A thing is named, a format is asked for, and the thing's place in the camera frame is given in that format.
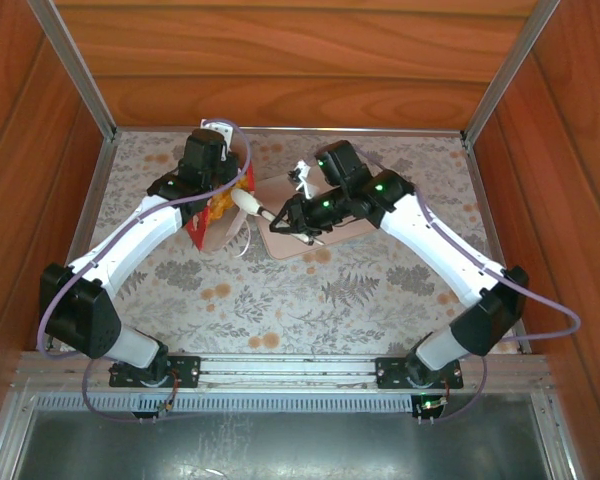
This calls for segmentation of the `twisted orange fake bread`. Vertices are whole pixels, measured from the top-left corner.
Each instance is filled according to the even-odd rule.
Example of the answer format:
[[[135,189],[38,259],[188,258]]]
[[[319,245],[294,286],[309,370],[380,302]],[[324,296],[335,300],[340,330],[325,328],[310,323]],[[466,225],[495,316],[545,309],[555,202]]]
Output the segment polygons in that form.
[[[226,211],[234,207],[234,201],[229,190],[214,195],[209,205],[208,218],[210,222],[220,220]]]

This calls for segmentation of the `red white paper bag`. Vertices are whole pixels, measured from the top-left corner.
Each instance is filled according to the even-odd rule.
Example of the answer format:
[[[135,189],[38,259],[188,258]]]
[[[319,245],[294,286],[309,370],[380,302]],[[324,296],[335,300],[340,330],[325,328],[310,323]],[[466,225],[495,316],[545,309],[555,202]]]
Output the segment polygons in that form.
[[[248,193],[255,192],[253,166],[249,166],[247,173],[228,190],[232,192],[234,189],[241,189]],[[212,197],[207,201],[204,209],[195,214],[184,226],[193,245],[199,252],[207,254],[225,247],[247,220],[247,214],[234,203],[234,207],[226,211],[220,220],[210,222],[208,214],[211,199]]]

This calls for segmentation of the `pale pink plastic tray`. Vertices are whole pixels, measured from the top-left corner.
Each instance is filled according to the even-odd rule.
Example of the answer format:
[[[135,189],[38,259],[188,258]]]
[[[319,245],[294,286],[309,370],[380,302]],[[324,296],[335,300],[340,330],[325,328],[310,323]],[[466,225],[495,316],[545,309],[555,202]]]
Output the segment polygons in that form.
[[[256,182],[255,197],[274,214],[279,212],[284,202],[294,193],[295,185],[289,181],[287,173]],[[269,255],[276,260],[286,260],[375,231],[369,222],[356,221],[344,227],[337,227],[330,233],[322,234],[319,240],[323,245],[307,246],[291,236],[270,232],[269,222],[261,217],[254,217],[254,220]]]

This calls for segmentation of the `aluminium table edge bar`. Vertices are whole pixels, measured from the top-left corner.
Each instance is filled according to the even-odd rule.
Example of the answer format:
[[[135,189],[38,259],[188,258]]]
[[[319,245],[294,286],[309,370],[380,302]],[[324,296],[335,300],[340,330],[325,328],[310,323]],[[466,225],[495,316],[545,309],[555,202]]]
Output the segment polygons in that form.
[[[193,126],[118,126],[117,132],[190,132]],[[324,128],[324,127],[263,127],[243,126],[241,130],[250,134],[280,133],[298,135],[354,135],[393,137],[450,137],[461,138],[463,132],[452,129],[386,129],[386,128]]]
[[[68,263],[81,257],[89,250],[100,206],[104,198],[112,164],[115,159],[116,150],[117,141],[115,137],[103,140],[82,211],[66,257]],[[39,301],[41,319],[36,335],[36,348],[46,358],[60,360],[75,355],[75,352],[55,353],[54,351],[49,352],[47,350],[49,336],[46,334],[46,325],[50,320],[51,315],[48,308],[53,308],[52,300],[54,299],[54,296],[55,293],[51,293],[48,301],[45,297]]]
[[[506,266],[506,260],[503,255],[503,251],[501,248],[501,244],[499,241],[498,233],[496,230],[496,226],[494,223],[494,219],[492,216],[492,212],[490,209],[490,205],[488,202],[486,190],[484,187],[484,183],[482,181],[481,173],[479,170],[478,162],[474,153],[473,145],[469,140],[462,140],[462,146],[467,154],[467,169],[469,171],[469,175],[471,177],[473,189],[477,199],[477,205],[481,214],[482,222],[484,225],[487,244],[490,251],[490,258],[497,261],[501,265]],[[522,320],[518,321],[512,329],[511,336],[524,336],[526,335],[526,330],[524,327],[524,323]],[[515,348],[518,353],[521,354],[531,354],[533,353],[531,345],[527,340],[516,340]]]

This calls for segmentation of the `floral tablecloth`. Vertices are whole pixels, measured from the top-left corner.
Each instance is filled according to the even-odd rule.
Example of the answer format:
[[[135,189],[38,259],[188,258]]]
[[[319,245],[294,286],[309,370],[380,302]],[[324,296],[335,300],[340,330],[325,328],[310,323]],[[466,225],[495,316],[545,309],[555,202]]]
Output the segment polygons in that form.
[[[188,133],[124,132],[90,248],[175,167]],[[248,134],[258,181],[286,177],[319,147],[346,138],[418,185],[427,204],[473,248],[495,258],[459,138]],[[417,255],[382,231],[285,260],[269,255],[255,219],[218,252],[186,231],[164,241],[113,301],[123,322],[171,351],[404,355],[464,310]]]

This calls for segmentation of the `grey metal sheet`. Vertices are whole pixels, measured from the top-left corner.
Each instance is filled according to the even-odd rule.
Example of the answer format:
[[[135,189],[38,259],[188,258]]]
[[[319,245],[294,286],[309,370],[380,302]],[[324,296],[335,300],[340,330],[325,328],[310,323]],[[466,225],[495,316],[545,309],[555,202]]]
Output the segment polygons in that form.
[[[405,414],[202,414],[155,425],[41,413],[17,480],[547,480],[528,408],[420,425]]]

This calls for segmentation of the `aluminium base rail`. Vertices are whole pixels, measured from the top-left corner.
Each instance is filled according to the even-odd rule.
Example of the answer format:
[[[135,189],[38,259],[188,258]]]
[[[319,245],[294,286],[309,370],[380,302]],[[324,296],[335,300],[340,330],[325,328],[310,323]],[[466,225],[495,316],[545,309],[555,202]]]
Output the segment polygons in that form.
[[[200,389],[229,392],[332,392],[378,390],[375,359],[369,355],[199,354]],[[528,393],[553,390],[547,360],[541,355],[489,355],[459,361],[463,393]],[[15,389],[78,391],[84,380],[95,392],[109,386],[112,363],[90,365],[85,358],[49,360],[32,352],[22,355],[11,382]]]

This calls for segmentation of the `aluminium frame post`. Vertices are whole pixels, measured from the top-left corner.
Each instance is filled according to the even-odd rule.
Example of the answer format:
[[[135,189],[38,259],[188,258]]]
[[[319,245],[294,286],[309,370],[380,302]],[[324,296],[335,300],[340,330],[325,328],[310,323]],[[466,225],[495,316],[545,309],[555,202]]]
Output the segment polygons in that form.
[[[116,122],[54,0],[27,0],[27,3],[101,134],[112,141]]]
[[[479,138],[560,1],[538,0],[464,130],[464,142],[467,146],[472,147]]]

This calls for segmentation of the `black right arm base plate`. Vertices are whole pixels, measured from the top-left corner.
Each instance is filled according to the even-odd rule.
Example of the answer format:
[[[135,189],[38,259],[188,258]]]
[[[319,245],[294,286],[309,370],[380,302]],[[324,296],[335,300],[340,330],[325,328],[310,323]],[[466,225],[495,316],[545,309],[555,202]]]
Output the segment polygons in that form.
[[[375,359],[376,384],[379,389],[446,389],[464,387],[458,360],[449,362],[441,370],[427,373],[423,383],[417,383],[407,369],[406,357],[378,357]]]

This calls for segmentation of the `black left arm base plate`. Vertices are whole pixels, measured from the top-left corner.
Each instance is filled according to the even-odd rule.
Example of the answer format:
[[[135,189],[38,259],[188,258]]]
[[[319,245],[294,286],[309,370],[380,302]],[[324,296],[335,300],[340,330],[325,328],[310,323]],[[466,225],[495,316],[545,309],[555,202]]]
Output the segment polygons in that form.
[[[109,386],[113,388],[196,388],[201,358],[187,355],[157,357],[147,368],[140,369],[117,362],[109,368]]]

